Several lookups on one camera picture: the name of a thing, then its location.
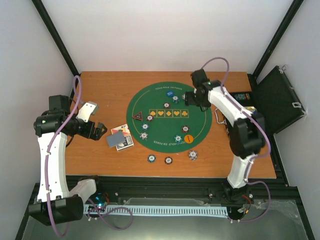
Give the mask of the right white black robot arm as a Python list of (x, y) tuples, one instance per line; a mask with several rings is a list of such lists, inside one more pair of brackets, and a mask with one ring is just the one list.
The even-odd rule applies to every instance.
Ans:
[(222, 82), (210, 81), (204, 69), (194, 71), (190, 78), (194, 90), (185, 93), (185, 105), (197, 106), (203, 112), (214, 105), (231, 126), (229, 145), (233, 161), (223, 191), (228, 201), (235, 201), (247, 192), (253, 163), (267, 143), (265, 119), (260, 113), (252, 113), (238, 103)]

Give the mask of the blue white poker chip stack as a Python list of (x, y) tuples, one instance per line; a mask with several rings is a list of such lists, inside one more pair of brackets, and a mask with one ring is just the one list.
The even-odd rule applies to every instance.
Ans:
[(195, 161), (198, 158), (198, 153), (195, 150), (191, 150), (188, 153), (188, 157), (191, 161)]

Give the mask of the grey playing card deck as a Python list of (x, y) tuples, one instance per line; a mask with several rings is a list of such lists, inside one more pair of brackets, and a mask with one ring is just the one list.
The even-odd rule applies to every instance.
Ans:
[(123, 132), (118, 131), (106, 138), (107, 144), (110, 148), (113, 148), (126, 141)]

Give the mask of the dark red poker chip stack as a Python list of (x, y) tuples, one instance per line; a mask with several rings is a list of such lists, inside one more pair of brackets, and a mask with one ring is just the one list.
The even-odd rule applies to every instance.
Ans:
[(168, 156), (168, 157), (166, 157), (166, 158), (164, 159), (164, 163), (165, 163), (166, 165), (170, 165), (170, 164), (173, 163), (173, 159)]

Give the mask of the blue small blind button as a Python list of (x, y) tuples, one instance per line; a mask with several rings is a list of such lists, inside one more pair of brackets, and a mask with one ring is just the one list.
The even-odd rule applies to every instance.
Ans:
[(174, 91), (172, 91), (172, 90), (168, 90), (168, 91), (166, 92), (166, 96), (167, 96), (168, 98), (172, 98), (172, 97), (175, 96), (175, 93), (174, 93)]

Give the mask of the black red triangular dealer button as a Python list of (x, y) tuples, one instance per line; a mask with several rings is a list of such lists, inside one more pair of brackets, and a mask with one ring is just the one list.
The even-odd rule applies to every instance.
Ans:
[(134, 114), (134, 115), (132, 116), (132, 118), (133, 118), (134, 120), (143, 121), (143, 120), (144, 120), (143, 112), (142, 112), (142, 111), (139, 111), (138, 113)]

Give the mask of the teal blue chips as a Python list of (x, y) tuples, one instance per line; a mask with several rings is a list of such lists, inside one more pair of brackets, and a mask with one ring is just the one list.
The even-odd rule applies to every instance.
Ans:
[(174, 137), (174, 141), (176, 142), (176, 143), (181, 143), (182, 142), (182, 136), (181, 135), (176, 135), (175, 137)]

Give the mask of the blue peach chips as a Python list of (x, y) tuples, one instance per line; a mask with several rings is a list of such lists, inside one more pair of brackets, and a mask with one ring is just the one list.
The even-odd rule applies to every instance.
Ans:
[(140, 134), (140, 138), (141, 138), (142, 140), (146, 140), (146, 139), (148, 138), (148, 133), (147, 133), (147, 132), (142, 132), (142, 133)]

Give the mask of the dark red chips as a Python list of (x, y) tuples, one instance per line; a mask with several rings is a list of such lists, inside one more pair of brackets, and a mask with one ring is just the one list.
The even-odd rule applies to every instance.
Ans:
[(153, 119), (154, 119), (154, 117), (153, 117), (152, 115), (150, 115), (150, 114), (146, 117), (146, 120), (147, 120), (148, 122), (153, 121)]
[(182, 128), (181, 128), (181, 131), (183, 133), (188, 133), (190, 131), (190, 127), (188, 125), (184, 125)]
[(165, 109), (169, 109), (169, 108), (171, 107), (171, 105), (170, 105), (168, 102), (165, 102), (165, 103), (163, 104), (163, 107), (164, 107)]

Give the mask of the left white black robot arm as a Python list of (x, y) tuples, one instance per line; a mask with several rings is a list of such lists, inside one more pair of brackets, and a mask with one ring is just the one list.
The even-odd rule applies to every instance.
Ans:
[(28, 212), (45, 226), (52, 226), (80, 220), (89, 198), (95, 202), (103, 198), (104, 188), (96, 184), (95, 177), (87, 177), (73, 189), (68, 188), (65, 156), (68, 137), (79, 135), (98, 141), (107, 128), (90, 121), (98, 110), (94, 102), (76, 101), (70, 109), (69, 97), (54, 95), (48, 98), (48, 103), (49, 109), (33, 124), (40, 149), (40, 184)]

